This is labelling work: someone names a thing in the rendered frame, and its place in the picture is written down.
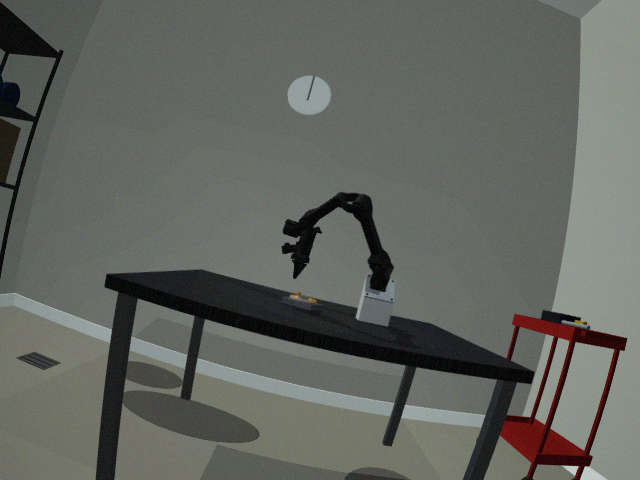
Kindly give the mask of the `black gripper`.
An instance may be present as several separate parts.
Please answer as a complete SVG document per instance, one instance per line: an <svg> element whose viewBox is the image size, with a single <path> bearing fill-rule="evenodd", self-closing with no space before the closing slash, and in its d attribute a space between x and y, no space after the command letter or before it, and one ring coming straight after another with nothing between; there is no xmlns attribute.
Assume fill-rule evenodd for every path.
<svg viewBox="0 0 640 480"><path fill-rule="evenodd" d="M309 255L312 247L313 243L299 239L297 253L293 253L290 258L294 259L292 260L294 264L293 279L296 279L302 272L302 270L307 266L307 264L304 263L309 264Z"/></svg>

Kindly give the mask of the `orange ring-shaped plate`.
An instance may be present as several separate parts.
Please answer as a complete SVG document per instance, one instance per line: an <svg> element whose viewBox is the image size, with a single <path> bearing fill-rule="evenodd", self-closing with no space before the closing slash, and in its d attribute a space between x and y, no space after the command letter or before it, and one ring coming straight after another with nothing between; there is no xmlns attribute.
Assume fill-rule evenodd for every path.
<svg viewBox="0 0 640 480"><path fill-rule="evenodd" d="M312 298L309 298L309 297L308 297L309 299L299 298L298 296L300 294L301 294L300 292L297 292L297 295L292 294L292 295L290 295L290 298L298 300L298 301L302 301L302 302L307 302L307 303L316 303L317 302L315 299L312 299Z"/></svg>

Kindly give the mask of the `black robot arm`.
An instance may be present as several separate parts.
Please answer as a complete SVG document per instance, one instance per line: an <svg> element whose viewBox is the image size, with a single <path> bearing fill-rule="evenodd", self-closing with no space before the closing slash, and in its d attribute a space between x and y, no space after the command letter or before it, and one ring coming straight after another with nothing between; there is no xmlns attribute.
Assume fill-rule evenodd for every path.
<svg viewBox="0 0 640 480"><path fill-rule="evenodd" d="M352 202L352 204L347 202ZM372 218L372 202L366 195L357 192L339 192L330 200L316 209L308 210L299 222L287 219L283 228L283 234L301 240L314 242L316 233L322 234L320 227L313 227L322 217L340 207L346 212L353 213L360 221L371 256L368 259L370 269L373 272L370 278L370 288L386 292L386 287L390 280L390 275L394 269L391 260L380 244L380 240Z"/></svg>

